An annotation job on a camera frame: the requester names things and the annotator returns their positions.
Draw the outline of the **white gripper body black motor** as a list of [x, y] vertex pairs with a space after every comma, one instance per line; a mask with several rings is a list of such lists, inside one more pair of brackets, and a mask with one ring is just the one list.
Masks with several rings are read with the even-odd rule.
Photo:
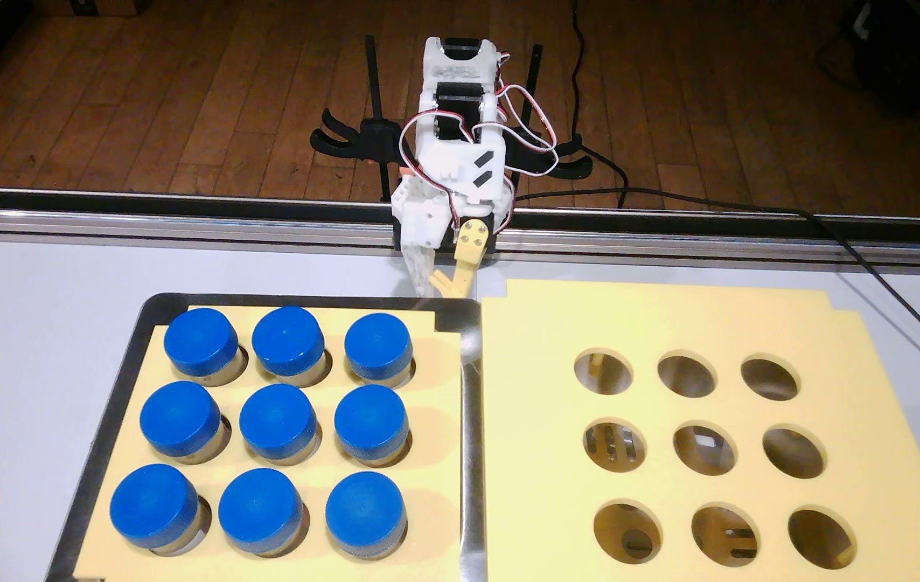
[[480, 218], [495, 227], [503, 223], [503, 201], [479, 200], [462, 192], [448, 195], [422, 179], [401, 179], [391, 194], [393, 245], [396, 250], [415, 246], [438, 250], [454, 244], [456, 214], [461, 221]]

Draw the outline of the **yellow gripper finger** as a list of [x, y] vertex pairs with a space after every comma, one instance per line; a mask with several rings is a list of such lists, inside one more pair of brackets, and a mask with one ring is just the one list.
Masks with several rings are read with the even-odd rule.
[[463, 223], [455, 244], [453, 258], [455, 268], [452, 275], [436, 269], [430, 275], [430, 284], [443, 298], [467, 298], [480, 263], [488, 247], [490, 229], [479, 218], [470, 218]]

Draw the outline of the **white lattice gripper finger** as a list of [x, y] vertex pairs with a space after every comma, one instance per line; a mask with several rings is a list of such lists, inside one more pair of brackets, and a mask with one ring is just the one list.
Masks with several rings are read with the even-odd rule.
[[433, 282], [443, 280], [438, 278], [441, 271], [435, 269], [436, 250], [421, 245], [402, 245], [402, 257], [409, 273], [410, 280], [415, 288], [417, 297], [444, 297], [441, 289]]

